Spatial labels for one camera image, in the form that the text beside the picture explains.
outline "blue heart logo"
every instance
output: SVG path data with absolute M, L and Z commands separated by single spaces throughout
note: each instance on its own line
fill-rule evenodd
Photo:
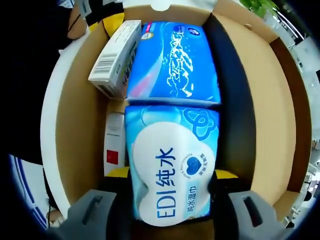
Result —
M 188 165 L 188 168 L 186 169 L 186 173 L 189 175 L 196 174 L 202 166 L 201 162 L 194 156 L 190 157 L 186 161 L 186 164 Z

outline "water splash graphic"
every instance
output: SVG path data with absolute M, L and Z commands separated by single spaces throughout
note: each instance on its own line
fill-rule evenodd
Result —
M 181 45 L 183 32 L 174 31 L 171 35 L 171 51 L 169 54 L 169 77 L 166 79 L 167 84 L 173 89 L 170 91 L 172 97 L 177 97 L 179 90 L 183 91 L 187 97 L 192 95 L 193 86 L 187 90 L 189 85 L 189 72 L 193 72 L 194 67 L 189 55 L 184 51 Z

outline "person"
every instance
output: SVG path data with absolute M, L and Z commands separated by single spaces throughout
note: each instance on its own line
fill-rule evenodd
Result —
M 55 0 L 19 1 L 14 6 L 12 69 L 7 84 L 7 153 L 42 165 L 40 122 L 42 105 L 52 71 L 63 50 L 83 36 L 87 24 L 77 5 L 58 6 Z M 49 204 L 58 208 L 44 174 Z

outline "blue tissue package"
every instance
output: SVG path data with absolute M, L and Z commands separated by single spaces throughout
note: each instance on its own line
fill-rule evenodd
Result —
M 220 104 L 217 72 L 202 27 L 177 22 L 145 24 L 126 98 L 130 104 Z
M 219 114 L 172 105 L 127 106 L 124 120 L 134 217 L 165 227 L 207 216 Z

